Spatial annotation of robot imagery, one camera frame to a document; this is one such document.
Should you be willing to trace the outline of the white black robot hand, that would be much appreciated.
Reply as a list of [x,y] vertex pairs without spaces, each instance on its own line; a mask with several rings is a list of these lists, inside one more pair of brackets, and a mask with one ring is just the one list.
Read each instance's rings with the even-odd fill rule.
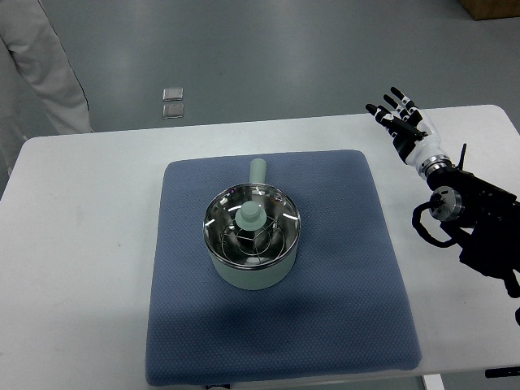
[[439,134],[413,100],[395,87],[391,93],[393,97],[384,94],[383,99],[392,110],[373,104],[366,104],[366,110],[386,129],[402,162],[419,171],[426,160],[444,153]]

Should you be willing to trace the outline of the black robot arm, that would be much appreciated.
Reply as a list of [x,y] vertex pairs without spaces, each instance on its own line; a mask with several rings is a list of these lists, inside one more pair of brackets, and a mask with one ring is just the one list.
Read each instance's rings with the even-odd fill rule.
[[519,297],[519,201],[517,196],[463,170],[459,163],[434,158],[427,167],[430,199],[417,206],[412,226],[438,248],[458,245],[459,261],[478,273],[502,280]]

